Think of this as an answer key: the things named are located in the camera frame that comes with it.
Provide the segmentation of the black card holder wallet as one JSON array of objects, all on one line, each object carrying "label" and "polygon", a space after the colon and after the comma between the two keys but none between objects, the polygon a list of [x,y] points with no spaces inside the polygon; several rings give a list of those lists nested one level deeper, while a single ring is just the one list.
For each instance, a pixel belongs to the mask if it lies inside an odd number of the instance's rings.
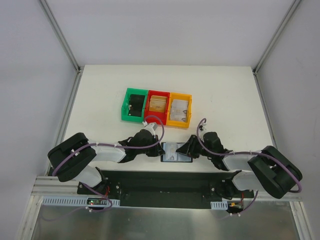
[{"label": "black card holder wallet", "polygon": [[[173,143],[173,142],[162,142],[161,143],[162,144],[162,148],[164,148],[164,143]],[[178,148],[181,147],[184,144],[184,142],[175,142],[175,143],[178,144]],[[175,162],[165,162],[164,161],[165,154],[160,157],[160,161],[163,162],[163,163],[192,163],[193,162],[193,159],[191,157],[182,155],[180,153],[177,153],[177,155],[178,155],[178,160],[175,161]]]}]

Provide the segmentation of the silver VIP card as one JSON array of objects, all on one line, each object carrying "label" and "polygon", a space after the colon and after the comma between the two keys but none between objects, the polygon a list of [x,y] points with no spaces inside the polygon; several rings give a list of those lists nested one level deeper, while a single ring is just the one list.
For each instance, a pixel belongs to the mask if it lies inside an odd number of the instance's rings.
[{"label": "silver VIP card", "polygon": [[163,144],[163,149],[165,151],[163,161],[164,162],[177,162],[178,161],[178,153],[176,152],[177,148],[178,148],[177,143],[165,142]]}]

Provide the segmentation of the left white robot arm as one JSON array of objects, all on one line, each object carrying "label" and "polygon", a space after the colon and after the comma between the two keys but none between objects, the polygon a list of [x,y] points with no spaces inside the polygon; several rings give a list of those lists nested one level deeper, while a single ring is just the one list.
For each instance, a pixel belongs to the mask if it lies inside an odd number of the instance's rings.
[{"label": "left white robot arm", "polygon": [[122,164],[133,161],[138,155],[160,157],[164,154],[159,137],[148,129],[142,129],[114,144],[93,142],[78,132],[51,149],[47,157],[53,167],[52,175],[60,182],[77,180],[99,195],[105,191],[105,177],[99,168],[89,166],[89,163],[110,161]]}]

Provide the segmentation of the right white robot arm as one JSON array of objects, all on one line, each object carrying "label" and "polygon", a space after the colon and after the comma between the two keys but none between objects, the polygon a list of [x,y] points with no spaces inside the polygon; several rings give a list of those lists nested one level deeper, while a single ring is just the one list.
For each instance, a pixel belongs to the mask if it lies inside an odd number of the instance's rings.
[{"label": "right white robot arm", "polygon": [[302,191],[301,171],[271,145],[260,151],[234,152],[223,146],[216,132],[208,131],[191,135],[176,152],[193,159],[204,156],[219,170],[235,171],[225,184],[226,194],[233,198],[244,190],[265,190],[276,199]]}]

